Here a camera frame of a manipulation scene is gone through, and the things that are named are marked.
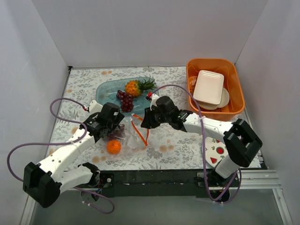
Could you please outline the purple fake grape bunch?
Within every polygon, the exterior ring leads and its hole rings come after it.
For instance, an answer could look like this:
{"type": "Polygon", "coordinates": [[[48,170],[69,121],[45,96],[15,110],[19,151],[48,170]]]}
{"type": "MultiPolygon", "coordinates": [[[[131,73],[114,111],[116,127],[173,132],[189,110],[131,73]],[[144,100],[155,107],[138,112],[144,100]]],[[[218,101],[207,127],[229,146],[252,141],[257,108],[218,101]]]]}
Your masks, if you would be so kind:
{"type": "Polygon", "coordinates": [[[120,101],[120,107],[123,112],[131,112],[134,108],[133,97],[124,91],[118,90],[116,94],[117,99],[120,101]]]}
{"type": "Polygon", "coordinates": [[[125,136],[125,125],[119,124],[109,135],[110,139],[121,139],[125,136]]]}

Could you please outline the clear zip top bag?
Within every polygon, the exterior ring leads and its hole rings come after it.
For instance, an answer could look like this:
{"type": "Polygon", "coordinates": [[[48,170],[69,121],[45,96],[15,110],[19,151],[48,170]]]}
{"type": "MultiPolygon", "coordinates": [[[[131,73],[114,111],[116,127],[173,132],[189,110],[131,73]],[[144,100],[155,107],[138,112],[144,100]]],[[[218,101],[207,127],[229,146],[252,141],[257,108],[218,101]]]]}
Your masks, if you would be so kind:
{"type": "Polygon", "coordinates": [[[125,125],[125,136],[121,139],[114,139],[121,143],[121,150],[118,154],[108,153],[106,145],[112,139],[108,138],[108,136],[103,139],[108,160],[121,160],[127,156],[131,156],[135,151],[145,149],[148,146],[150,132],[148,129],[141,127],[142,121],[143,118],[134,113],[121,121],[120,124],[125,125]]]}

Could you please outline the fake pineapple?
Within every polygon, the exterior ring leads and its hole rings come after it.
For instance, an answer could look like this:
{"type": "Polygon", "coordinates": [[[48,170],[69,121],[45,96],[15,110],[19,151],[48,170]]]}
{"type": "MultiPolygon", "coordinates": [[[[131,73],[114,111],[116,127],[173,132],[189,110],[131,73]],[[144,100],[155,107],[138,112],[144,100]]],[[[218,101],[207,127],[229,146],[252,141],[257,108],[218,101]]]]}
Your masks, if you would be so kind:
{"type": "Polygon", "coordinates": [[[125,92],[135,98],[141,96],[145,91],[154,90],[156,87],[157,85],[152,79],[130,80],[125,85],[125,92]]]}

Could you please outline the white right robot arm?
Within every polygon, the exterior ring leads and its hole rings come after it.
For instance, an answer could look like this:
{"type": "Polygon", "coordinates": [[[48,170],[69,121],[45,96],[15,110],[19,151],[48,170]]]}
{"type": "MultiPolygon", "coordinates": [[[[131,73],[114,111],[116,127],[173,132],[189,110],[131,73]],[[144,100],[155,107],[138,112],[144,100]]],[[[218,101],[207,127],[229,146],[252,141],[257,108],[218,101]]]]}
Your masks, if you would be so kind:
{"type": "Polygon", "coordinates": [[[152,94],[147,97],[150,106],[145,108],[141,127],[154,129],[163,123],[173,129],[196,133],[222,142],[227,156],[213,164],[208,174],[208,183],[223,186],[234,178],[241,167],[249,167],[263,143],[249,124],[243,119],[224,122],[200,117],[189,110],[180,110],[168,96],[152,94]]]}

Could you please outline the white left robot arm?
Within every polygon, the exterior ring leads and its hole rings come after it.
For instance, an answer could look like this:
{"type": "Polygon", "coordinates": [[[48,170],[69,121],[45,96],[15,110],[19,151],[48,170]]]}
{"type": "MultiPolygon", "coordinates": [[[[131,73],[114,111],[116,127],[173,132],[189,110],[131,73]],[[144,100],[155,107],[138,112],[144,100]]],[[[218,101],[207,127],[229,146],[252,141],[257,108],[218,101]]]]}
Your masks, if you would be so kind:
{"type": "Polygon", "coordinates": [[[62,147],[37,164],[28,163],[24,169],[23,190],[43,208],[51,206],[61,193],[71,188],[99,185],[100,170],[95,165],[84,163],[70,171],[67,167],[99,139],[107,137],[124,115],[113,103],[101,105],[92,101],[89,110],[90,116],[62,147]]]}

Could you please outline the fake orange fruit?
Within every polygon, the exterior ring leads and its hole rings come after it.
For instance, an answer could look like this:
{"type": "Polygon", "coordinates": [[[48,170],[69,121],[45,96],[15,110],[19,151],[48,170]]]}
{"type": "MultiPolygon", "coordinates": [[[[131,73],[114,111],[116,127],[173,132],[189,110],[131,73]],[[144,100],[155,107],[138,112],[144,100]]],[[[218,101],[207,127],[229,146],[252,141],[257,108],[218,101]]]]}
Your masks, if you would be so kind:
{"type": "Polygon", "coordinates": [[[110,140],[106,145],[106,150],[110,154],[118,154],[121,150],[121,143],[118,140],[110,140]]]}

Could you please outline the teal transparent plastic tray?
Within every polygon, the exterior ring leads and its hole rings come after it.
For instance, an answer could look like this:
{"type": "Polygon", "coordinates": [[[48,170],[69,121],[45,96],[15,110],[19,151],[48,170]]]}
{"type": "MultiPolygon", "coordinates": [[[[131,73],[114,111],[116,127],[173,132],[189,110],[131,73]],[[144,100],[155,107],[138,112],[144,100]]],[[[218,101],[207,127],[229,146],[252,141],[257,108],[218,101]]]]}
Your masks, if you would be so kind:
{"type": "MultiPolygon", "coordinates": [[[[102,105],[105,103],[113,103],[117,106],[121,106],[121,102],[117,99],[117,91],[125,91],[125,85],[131,80],[143,81],[153,81],[156,85],[153,78],[150,77],[134,77],[126,78],[119,80],[107,81],[100,84],[96,91],[96,101],[102,105]]],[[[125,116],[129,116],[132,113],[135,114],[144,114],[144,109],[150,106],[149,101],[146,99],[148,91],[145,91],[141,96],[133,98],[133,109],[131,112],[122,112],[125,116]]]]}

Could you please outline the white rectangular plate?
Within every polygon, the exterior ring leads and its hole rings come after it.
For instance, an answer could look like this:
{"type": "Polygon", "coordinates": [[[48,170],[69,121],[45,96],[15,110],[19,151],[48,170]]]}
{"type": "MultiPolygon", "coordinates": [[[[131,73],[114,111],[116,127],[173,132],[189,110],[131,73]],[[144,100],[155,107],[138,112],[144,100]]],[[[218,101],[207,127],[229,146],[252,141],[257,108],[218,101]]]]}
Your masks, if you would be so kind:
{"type": "Polygon", "coordinates": [[[200,70],[195,83],[193,98],[200,102],[218,105],[221,102],[224,76],[220,73],[200,70]]]}

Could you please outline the orange plastic basket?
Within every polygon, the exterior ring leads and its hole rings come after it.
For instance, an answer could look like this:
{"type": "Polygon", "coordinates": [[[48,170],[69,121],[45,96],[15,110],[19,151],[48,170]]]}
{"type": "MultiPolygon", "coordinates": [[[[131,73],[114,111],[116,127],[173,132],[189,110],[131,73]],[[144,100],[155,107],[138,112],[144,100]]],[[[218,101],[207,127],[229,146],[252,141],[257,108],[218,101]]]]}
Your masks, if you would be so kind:
{"type": "Polygon", "coordinates": [[[187,88],[202,115],[229,121],[245,108],[236,67],[221,58],[194,58],[186,64],[187,88]]]}

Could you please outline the cream round plate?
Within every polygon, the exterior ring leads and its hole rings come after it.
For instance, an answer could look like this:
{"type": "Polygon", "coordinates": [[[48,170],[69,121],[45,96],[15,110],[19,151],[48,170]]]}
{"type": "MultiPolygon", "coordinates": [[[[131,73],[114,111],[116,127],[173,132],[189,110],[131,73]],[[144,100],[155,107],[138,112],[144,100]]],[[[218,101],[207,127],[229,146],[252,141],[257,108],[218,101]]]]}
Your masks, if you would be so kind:
{"type": "Polygon", "coordinates": [[[227,91],[226,88],[223,88],[223,90],[222,90],[222,96],[221,96],[221,102],[218,105],[209,104],[209,103],[200,102],[200,101],[197,101],[197,103],[203,109],[206,109],[206,110],[215,110],[215,109],[218,109],[218,108],[225,107],[226,105],[228,105],[229,101],[230,101],[229,92],[227,91]]]}

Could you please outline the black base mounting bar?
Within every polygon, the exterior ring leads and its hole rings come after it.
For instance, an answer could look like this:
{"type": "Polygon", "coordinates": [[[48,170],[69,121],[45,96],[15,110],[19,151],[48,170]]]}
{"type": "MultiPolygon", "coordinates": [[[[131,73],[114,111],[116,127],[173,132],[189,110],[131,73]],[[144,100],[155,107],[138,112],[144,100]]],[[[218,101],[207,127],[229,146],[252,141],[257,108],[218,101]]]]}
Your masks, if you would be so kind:
{"type": "Polygon", "coordinates": [[[101,171],[94,185],[80,185],[109,197],[195,196],[208,198],[202,169],[101,171]]]}

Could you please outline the watermelon pattern round plate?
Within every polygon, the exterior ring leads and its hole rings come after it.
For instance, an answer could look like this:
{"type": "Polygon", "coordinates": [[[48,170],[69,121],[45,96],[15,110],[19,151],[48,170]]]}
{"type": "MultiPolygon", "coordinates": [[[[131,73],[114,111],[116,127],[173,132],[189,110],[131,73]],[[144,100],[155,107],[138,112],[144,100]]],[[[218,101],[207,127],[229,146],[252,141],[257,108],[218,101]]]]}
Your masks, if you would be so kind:
{"type": "Polygon", "coordinates": [[[227,155],[228,152],[224,143],[211,137],[205,138],[205,159],[203,163],[206,168],[214,168],[227,155]]]}

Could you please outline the aluminium frame rail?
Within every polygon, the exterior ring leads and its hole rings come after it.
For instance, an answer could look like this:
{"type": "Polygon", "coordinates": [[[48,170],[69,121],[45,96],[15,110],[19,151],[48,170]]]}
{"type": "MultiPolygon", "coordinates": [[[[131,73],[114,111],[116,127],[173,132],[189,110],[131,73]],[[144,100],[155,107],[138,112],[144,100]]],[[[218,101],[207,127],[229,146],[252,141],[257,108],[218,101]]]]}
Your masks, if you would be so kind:
{"type": "Polygon", "coordinates": [[[233,203],[240,225],[292,225],[281,182],[274,170],[244,170],[233,203]]]}

